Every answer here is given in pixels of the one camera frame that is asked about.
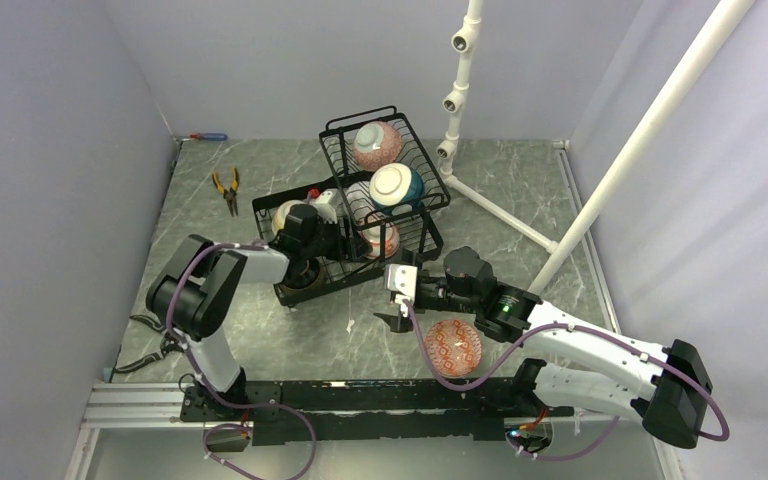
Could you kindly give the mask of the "yellow sun pattern bowl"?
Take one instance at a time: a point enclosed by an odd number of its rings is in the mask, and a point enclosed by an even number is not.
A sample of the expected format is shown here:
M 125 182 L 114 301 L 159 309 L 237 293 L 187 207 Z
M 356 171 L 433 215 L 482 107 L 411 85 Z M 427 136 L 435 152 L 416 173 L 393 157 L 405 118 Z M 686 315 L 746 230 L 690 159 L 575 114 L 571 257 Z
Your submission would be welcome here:
M 290 209 L 296 205 L 303 205 L 301 200 L 289 200 L 283 202 L 273 213 L 271 221 L 271 229 L 275 236 L 284 228 L 286 217 L 290 212 Z

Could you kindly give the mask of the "black blue banded bowl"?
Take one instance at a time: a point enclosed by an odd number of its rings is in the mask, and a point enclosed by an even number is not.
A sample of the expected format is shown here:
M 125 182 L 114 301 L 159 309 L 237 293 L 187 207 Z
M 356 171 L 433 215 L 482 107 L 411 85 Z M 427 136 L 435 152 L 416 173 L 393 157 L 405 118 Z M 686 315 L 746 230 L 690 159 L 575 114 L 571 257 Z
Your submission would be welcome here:
M 318 258 L 290 264 L 279 288 L 285 292 L 301 292 L 321 286 L 326 279 L 325 268 Z

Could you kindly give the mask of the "orange zigzag bowl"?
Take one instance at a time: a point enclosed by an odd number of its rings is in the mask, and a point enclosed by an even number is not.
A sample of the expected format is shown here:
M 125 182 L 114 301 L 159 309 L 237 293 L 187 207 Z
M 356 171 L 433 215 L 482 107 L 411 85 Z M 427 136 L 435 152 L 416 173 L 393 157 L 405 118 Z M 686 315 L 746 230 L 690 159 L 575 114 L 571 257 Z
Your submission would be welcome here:
M 378 213 L 363 215 L 358 219 L 362 227 L 360 235 L 367 244 L 367 250 L 364 253 L 367 259 L 379 258 L 381 250 L 384 250 L 384 257 L 389 258 L 400 246 L 399 230 L 392 222 L 368 228 L 369 224 L 384 219 L 385 216 Z

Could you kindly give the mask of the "black wire dish rack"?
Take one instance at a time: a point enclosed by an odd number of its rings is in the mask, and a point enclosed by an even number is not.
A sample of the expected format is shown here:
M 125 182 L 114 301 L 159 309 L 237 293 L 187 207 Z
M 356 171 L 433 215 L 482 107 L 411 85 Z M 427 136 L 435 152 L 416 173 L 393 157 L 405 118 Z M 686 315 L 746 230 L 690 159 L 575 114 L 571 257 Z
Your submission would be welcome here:
M 360 189 L 373 173 L 364 169 L 354 154 L 353 143 L 361 127 L 381 121 L 393 127 L 402 141 L 396 157 L 400 164 L 417 173 L 423 184 L 418 200 L 407 200 L 387 211 L 373 203 L 372 195 Z M 283 306 L 328 295 L 379 278 L 385 265 L 405 258 L 419 264 L 439 258 L 444 241 L 431 218 L 431 212 L 450 203 L 451 195 L 406 115 L 389 105 L 326 123 L 319 134 L 320 146 L 331 174 L 322 181 L 256 198 L 252 201 L 259 236 L 275 238 L 272 221 L 278 218 L 281 204 L 303 200 L 312 190 L 321 196 L 331 189 L 337 197 L 337 231 L 342 236 L 336 259 L 318 257 L 313 271 L 319 275 L 314 285 L 303 290 L 275 286 Z

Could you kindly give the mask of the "teal white bowl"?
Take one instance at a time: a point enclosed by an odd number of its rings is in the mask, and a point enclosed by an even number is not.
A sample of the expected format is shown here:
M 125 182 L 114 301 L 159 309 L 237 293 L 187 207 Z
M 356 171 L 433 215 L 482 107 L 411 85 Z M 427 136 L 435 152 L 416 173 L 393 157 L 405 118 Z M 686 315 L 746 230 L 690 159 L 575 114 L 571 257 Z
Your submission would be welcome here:
M 401 163 L 390 163 L 372 176 L 369 193 L 373 205 L 388 215 L 418 210 L 425 186 L 418 171 Z

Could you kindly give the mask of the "pink floral bowl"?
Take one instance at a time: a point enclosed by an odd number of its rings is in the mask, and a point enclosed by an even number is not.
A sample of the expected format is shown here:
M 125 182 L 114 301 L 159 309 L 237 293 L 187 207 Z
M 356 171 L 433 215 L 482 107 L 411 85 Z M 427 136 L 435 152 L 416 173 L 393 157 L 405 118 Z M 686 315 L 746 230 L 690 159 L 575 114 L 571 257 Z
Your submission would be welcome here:
M 401 134 L 389 123 L 372 121 L 360 127 L 352 150 L 358 166 L 374 172 L 396 162 L 403 148 Z

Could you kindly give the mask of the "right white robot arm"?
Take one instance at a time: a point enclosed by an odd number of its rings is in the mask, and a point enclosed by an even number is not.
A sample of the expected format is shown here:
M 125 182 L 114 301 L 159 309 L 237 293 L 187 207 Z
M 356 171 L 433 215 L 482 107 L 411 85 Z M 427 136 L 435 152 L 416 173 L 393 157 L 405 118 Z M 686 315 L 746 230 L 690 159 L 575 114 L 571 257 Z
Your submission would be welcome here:
M 724 442 L 730 428 L 713 399 L 713 384 L 698 349 L 676 339 L 666 346 L 633 339 L 579 319 L 538 295 L 497 279 L 492 265 L 465 246 L 449 252 L 443 273 L 391 263 L 384 285 L 399 309 L 392 320 L 420 330 L 425 310 L 470 314 L 487 338 L 508 344 L 498 369 L 522 346 L 557 354 L 578 364 L 566 371 L 541 359 L 526 359 L 511 388 L 517 411 L 573 407 L 639 423 L 656 439 L 693 449 L 699 439 Z

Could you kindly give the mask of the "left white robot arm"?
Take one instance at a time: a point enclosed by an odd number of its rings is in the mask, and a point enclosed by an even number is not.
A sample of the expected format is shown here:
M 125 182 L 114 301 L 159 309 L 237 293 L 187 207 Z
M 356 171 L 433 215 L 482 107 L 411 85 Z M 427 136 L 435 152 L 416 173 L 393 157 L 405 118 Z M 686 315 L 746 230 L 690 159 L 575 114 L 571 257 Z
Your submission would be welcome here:
M 145 304 L 181 343 L 208 407 L 224 420 L 247 406 L 246 374 L 235 359 L 223 323 L 241 284 L 302 290 L 326 273 L 320 259 L 336 261 L 352 242 L 310 204 L 295 205 L 270 241 L 216 242 L 190 234 L 150 286 Z

